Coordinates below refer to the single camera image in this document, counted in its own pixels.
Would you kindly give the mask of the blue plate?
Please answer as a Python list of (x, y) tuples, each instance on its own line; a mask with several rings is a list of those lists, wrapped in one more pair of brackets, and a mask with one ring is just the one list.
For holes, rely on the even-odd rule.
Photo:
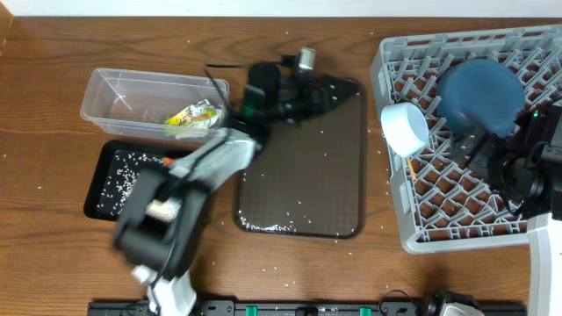
[(465, 134), (480, 126), (502, 138), (515, 129), (515, 119), (525, 107), (519, 78), (496, 61), (474, 59), (447, 70), (439, 80), (436, 107), (446, 126)]

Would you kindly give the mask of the light blue rice bowl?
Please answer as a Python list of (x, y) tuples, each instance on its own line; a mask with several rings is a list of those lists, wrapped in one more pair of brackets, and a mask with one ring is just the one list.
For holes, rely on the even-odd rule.
[(409, 102), (386, 106), (381, 112), (381, 126), (387, 144), (401, 157), (415, 154), (429, 140), (422, 111)]

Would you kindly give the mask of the yellow green foil wrapper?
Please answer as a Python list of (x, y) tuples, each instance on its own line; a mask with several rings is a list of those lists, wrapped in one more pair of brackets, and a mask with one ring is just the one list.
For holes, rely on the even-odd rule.
[(211, 128), (219, 120), (221, 109), (217, 109), (207, 99), (185, 107), (176, 115), (166, 119), (165, 125), (194, 128)]

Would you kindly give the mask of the white cooked rice pile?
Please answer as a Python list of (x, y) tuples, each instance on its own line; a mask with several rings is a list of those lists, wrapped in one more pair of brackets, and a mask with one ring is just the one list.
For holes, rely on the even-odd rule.
[(141, 169), (152, 165), (166, 166), (162, 163), (163, 157), (169, 156), (118, 150), (112, 156), (109, 170), (102, 182), (100, 197), (95, 205), (97, 216), (116, 220), (133, 191)]

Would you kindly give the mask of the white napkin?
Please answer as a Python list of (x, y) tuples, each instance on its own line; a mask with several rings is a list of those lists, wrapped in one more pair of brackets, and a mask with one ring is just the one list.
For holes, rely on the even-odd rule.
[(190, 126), (181, 126), (173, 130), (172, 136), (176, 140), (180, 139), (196, 139), (207, 136), (214, 130), (217, 123), (216, 118), (209, 118), (194, 122)]

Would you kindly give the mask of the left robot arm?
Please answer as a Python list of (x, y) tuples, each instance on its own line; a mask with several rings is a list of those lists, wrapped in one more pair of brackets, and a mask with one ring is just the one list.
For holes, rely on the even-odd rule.
[(210, 196), (231, 175), (245, 169), (266, 146), (270, 126), (294, 126), (335, 110), (355, 96), (357, 83), (316, 75), (284, 62), (247, 67), (239, 110), (226, 108), (219, 139), (211, 140), (166, 167), (146, 167), (122, 211), (112, 244), (133, 263), (133, 275), (147, 288), (153, 315), (188, 315), (197, 293), (189, 268), (205, 227)]

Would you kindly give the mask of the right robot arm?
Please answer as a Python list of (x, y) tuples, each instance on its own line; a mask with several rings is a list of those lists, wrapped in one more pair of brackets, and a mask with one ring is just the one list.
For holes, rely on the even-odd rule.
[(525, 112), (517, 133), (476, 126), (456, 134), (451, 159), (487, 182), (508, 212), (527, 221), (529, 315), (561, 314), (561, 103)]

